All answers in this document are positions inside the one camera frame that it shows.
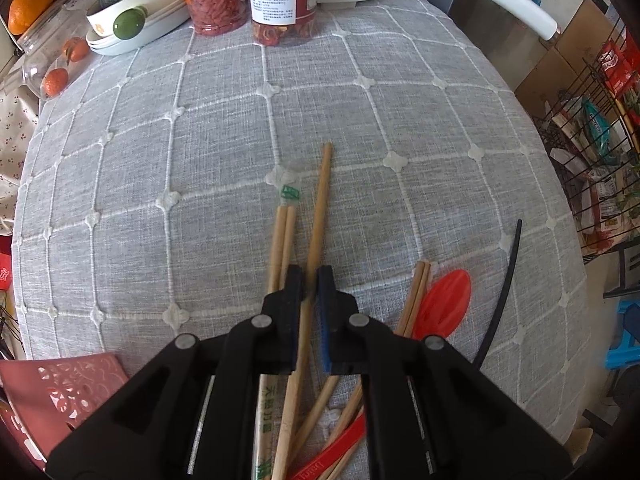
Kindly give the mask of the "red plastic spoon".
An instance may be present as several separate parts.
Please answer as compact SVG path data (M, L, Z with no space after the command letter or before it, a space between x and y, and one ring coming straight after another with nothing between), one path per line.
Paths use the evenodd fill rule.
M414 272L410 295L397 327L400 336L420 339L435 334L448 338L466 315L472 295L469 273L453 270L430 286L427 284L430 272L427 263L419 263ZM326 445L288 478L338 478L365 436L362 387L356 385Z

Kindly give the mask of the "bare wooden chopstick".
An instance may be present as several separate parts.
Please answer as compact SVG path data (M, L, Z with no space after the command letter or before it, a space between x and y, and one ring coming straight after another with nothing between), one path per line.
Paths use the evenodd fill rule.
M329 203L332 155L333 145L331 142L326 142L322 150L319 184L314 204L314 224L312 225L305 272L305 295L300 305L296 369L288 376L276 454L274 454L273 460L271 478L277 480L285 479L288 472L288 460L295 437L299 401L302 396L303 380L308 364L312 308L316 296L317 270L321 263L326 210Z

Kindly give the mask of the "paper-wrapped wooden chopsticks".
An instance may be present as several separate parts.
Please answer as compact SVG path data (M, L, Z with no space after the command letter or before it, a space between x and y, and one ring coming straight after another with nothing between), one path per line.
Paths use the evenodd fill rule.
M271 240L267 294L277 292L284 287L293 250L298 201L299 189L296 184L280 186L280 205L276 211ZM278 382L277 376L260 376L252 465L252 478L257 480L270 479L272 475L272 439L278 400Z

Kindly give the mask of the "pink perforated utensil basket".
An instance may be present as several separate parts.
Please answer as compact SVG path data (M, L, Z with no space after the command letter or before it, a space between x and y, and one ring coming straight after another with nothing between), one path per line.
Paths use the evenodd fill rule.
M111 352L1 362L1 427L38 469L128 377Z

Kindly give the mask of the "grey checked tablecloth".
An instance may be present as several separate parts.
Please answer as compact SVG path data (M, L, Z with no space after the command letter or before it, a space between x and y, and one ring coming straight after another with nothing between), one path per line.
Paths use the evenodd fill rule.
M465 270L445 339L471 364L518 261L480 372L563 445L584 386L585 269L540 135L485 55L426 0L322 11L318 32L265 47L250 26L183 25L90 67L43 107L17 192L13 275L28 360L113 353L128 380L182 334L262 310L280 186L299 201L305 272L322 150L329 203L296 431L331 375L318 271L394 333L419 260ZM357 375L338 383L286 478L323 448Z

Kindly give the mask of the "cherry print cloth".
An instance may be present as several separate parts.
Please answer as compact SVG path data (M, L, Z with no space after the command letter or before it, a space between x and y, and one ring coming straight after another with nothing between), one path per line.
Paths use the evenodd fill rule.
M18 187L28 144L38 124L39 101L25 86L1 91L0 233L13 233Z

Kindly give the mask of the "glass jar with oranges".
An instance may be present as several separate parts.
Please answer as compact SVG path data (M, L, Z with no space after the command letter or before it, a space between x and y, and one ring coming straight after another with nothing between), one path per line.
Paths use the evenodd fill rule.
M63 4L43 14L18 40L24 51L24 83L38 98L46 97L42 84L48 71L65 66L66 41L73 37L85 38L89 28L84 9Z

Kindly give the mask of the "white ceramic bowl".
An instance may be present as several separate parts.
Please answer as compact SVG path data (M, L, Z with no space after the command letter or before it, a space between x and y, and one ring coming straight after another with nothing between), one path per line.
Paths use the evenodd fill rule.
M86 41L100 55L140 49L190 18L184 0L120 0L102 8L96 2L86 15Z

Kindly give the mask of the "large orange fruit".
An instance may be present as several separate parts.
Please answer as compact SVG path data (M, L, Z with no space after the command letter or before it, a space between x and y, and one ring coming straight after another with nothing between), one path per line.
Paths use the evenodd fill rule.
M8 29L14 36L21 36L54 0L12 0L9 7Z

